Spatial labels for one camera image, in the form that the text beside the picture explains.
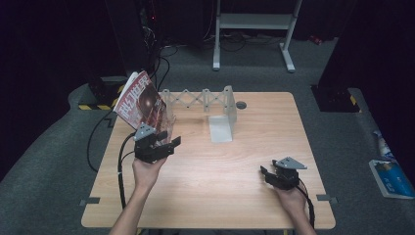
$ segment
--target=forearm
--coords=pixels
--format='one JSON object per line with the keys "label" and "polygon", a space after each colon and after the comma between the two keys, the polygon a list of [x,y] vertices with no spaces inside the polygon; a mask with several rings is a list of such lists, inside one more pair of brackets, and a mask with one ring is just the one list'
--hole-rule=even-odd
{"label": "forearm", "polygon": [[304,211],[289,212],[291,221],[299,235],[316,235]]}
{"label": "forearm", "polygon": [[126,207],[122,211],[110,234],[135,234],[150,190],[135,189]]}

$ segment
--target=person's left hand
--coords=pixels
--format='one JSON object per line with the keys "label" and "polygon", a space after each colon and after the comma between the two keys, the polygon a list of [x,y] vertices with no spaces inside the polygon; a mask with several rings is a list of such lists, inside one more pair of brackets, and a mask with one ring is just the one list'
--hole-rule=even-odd
{"label": "person's left hand", "polygon": [[159,177],[161,166],[167,158],[158,160],[154,164],[147,164],[139,159],[132,163],[134,171],[135,189],[151,190]]}

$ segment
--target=table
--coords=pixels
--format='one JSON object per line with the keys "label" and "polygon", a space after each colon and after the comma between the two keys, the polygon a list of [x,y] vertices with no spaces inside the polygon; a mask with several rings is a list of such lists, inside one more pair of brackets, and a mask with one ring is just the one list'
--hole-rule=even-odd
{"label": "table", "polygon": [[220,69],[220,30],[222,28],[256,28],[256,29],[284,29],[287,30],[285,41],[280,43],[281,53],[286,63],[288,72],[295,72],[293,60],[288,47],[293,36],[302,0],[297,0],[292,14],[222,14],[220,12],[220,0],[217,0],[216,30],[213,49],[214,71]]}
{"label": "table", "polygon": [[[259,171],[273,170],[271,160],[292,157],[306,165],[299,170],[315,207],[316,229],[335,226],[331,206],[317,201],[326,194],[313,158],[294,97],[286,92],[235,92],[238,110],[233,141],[212,143],[208,116],[220,115],[222,107],[174,106],[173,137],[182,144],[168,157],[143,210],[138,227],[206,229],[292,229],[272,187]],[[121,213],[116,163],[122,141],[132,132],[118,118],[103,157],[90,197],[99,204],[86,205],[85,227],[111,227]],[[128,142],[125,153],[132,150]],[[125,195],[132,193],[133,157],[123,164]]]}

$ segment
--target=magazine cover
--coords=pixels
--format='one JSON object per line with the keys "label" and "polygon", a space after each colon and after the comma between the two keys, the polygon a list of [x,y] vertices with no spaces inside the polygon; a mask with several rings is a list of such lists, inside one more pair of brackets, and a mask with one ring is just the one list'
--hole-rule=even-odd
{"label": "magazine cover", "polygon": [[413,199],[415,191],[397,163],[372,160],[373,175],[386,198]]}
{"label": "magazine cover", "polygon": [[144,122],[157,133],[167,131],[167,138],[161,142],[170,142],[174,119],[168,118],[166,104],[145,71],[134,72],[128,78],[114,112],[134,129]]}

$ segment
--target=gray carpet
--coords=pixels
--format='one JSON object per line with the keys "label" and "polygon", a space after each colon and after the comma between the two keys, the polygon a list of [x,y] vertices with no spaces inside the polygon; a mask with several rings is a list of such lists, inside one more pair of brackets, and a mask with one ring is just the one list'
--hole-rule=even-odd
{"label": "gray carpet", "polygon": [[[338,199],[332,205],[337,225],[318,234],[415,234],[415,201],[385,199],[368,166],[379,159],[372,132],[377,128],[358,89],[350,89],[361,113],[321,113],[310,85],[317,84],[336,45],[292,41],[290,53],[297,71],[288,73],[277,44],[246,45],[221,53],[220,71],[212,71],[212,50],[167,48],[162,54],[170,68],[161,89],[293,93],[326,191]],[[222,43],[226,49],[238,44]],[[167,71],[161,61],[158,82]],[[86,161],[86,145],[95,124],[106,111],[77,108],[86,85],[69,95],[71,110],[50,126],[27,149],[0,184],[0,234],[107,234],[108,228],[84,228],[80,221],[96,173]],[[100,160],[112,132],[104,120],[93,135],[92,165]],[[176,230],[164,231],[164,234]],[[264,231],[183,230],[183,234],[265,234]],[[267,231],[266,234],[282,234]]]}

